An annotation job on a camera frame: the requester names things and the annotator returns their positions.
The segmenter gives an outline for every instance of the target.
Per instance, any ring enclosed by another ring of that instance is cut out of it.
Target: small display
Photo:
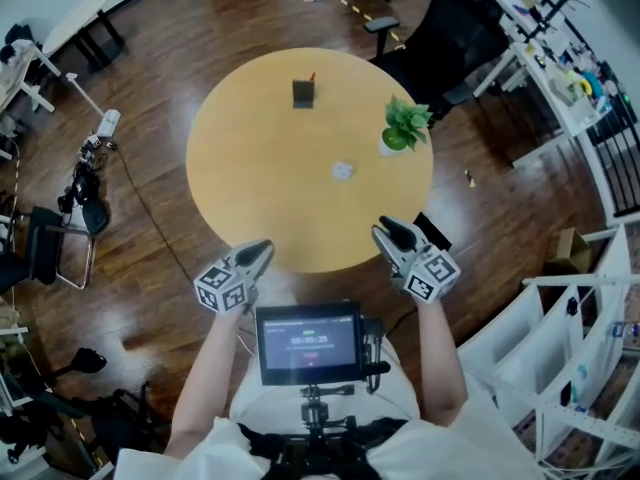
[[[270,320],[264,323],[266,366],[298,370],[356,363],[354,317]]]

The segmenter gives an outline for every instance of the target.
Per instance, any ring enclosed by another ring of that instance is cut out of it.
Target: green plant
[[[409,105],[395,96],[387,103],[387,124],[382,140],[390,149],[400,151],[407,146],[415,150],[416,142],[427,143],[427,136],[420,130],[429,126],[433,115],[428,105]]]

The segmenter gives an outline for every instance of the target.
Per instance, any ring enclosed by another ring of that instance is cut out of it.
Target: wooden floor
[[[398,16],[399,35],[406,38],[429,1],[359,0],[358,5],[374,17]],[[187,184],[187,138],[200,104],[225,75],[260,55],[314,46],[369,58],[375,38],[362,29],[361,16],[335,0],[138,0],[114,12],[112,21],[127,39],[126,54],[112,67],[89,75],[73,48],[56,61],[63,70],[79,72],[97,101],[122,112],[120,152],[153,221],[120,158],[108,153],[102,190],[111,223],[96,240],[90,287],[80,292],[61,282],[45,287],[27,281],[16,290],[17,304],[38,337],[39,356],[49,363],[42,369],[65,365],[78,347],[94,348],[109,360],[98,374],[67,375],[58,384],[61,394],[90,398],[149,380],[154,405],[170,415],[212,321],[180,265],[193,277],[226,250],[198,214]],[[45,94],[56,112],[40,110],[33,131],[20,142],[23,211],[33,205],[56,208],[77,150],[98,124],[71,88],[54,83]],[[463,271],[444,300],[458,342],[499,312],[523,277],[540,272],[551,232],[603,227],[597,193],[575,145],[517,170],[509,166],[509,158],[533,147],[524,122],[539,126],[535,115],[505,111],[523,98],[501,102],[486,95],[481,105],[469,102],[455,109],[432,133],[435,178],[428,215],[453,242]],[[7,188],[14,165],[0,164]],[[465,178],[467,169],[475,189]],[[76,271],[82,251],[79,246],[68,250],[73,261],[69,254],[66,260],[74,265],[67,268]],[[387,266],[375,258],[345,271],[271,272],[268,279],[274,292],[290,290],[301,303],[359,300],[367,314],[383,317],[390,327],[411,303],[393,292],[387,275]],[[392,342],[417,385],[415,318]],[[248,359],[241,347],[237,359],[234,386]]]

